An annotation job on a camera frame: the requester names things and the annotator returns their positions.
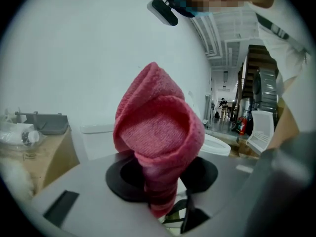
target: person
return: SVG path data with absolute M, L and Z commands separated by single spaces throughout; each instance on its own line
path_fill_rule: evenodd
M 307 27 L 288 0 L 186 0 L 197 11 L 218 10 L 221 7 L 241 6 L 244 3 L 255 11 L 259 37 L 279 70 L 277 90 L 286 106 L 268 148 L 279 147 L 299 132 L 316 130 L 316 116 L 312 120 L 300 115 L 300 106 L 316 110 L 316 70 L 310 54 L 315 46 Z

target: white shirt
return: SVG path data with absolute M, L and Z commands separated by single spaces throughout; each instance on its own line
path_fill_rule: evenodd
M 268 8 L 249 6 L 259 15 L 270 20 L 290 35 L 296 42 L 279 38 L 272 31 L 259 26 L 259 37 L 263 40 L 269 54 L 276 60 L 282 81 L 297 77 L 292 85 L 282 94 L 301 132 L 316 130 L 316 61 L 313 38 L 301 16 L 288 0 L 274 0 Z

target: white fur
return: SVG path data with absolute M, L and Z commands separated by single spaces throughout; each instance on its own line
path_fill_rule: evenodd
M 19 201 L 33 197 L 34 185 L 23 165 L 10 158 L 0 158 L 0 174 L 12 196 Z

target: toilet tank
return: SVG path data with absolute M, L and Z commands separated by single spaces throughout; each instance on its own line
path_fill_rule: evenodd
M 117 153 L 113 142 L 113 124 L 84 125 L 80 127 L 84 148 L 89 160 Z

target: folded towel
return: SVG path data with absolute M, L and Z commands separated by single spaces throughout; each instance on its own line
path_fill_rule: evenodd
M 124 94 L 115 117 L 114 144 L 132 149 L 143 167 L 145 192 L 155 217 L 173 207 L 177 180 L 197 156 L 204 127 L 170 76 L 155 62 Z

